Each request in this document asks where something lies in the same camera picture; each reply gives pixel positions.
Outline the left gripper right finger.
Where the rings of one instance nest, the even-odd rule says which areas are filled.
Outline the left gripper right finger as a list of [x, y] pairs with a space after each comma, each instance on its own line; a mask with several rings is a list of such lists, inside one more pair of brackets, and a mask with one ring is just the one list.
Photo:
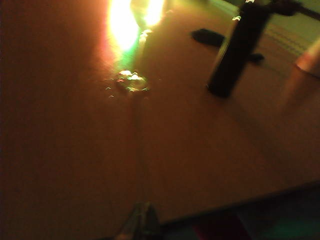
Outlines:
[[160, 223], [158, 220], [156, 209], [150, 202], [147, 202], [145, 206], [145, 216], [143, 220], [143, 239], [160, 239]]

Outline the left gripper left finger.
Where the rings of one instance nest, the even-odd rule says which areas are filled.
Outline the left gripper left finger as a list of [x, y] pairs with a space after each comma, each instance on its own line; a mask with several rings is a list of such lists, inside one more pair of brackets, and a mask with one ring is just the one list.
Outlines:
[[127, 220], [123, 224], [120, 232], [120, 240], [141, 240], [142, 237], [142, 220], [144, 216], [144, 204], [139, 202], [133, 207]]

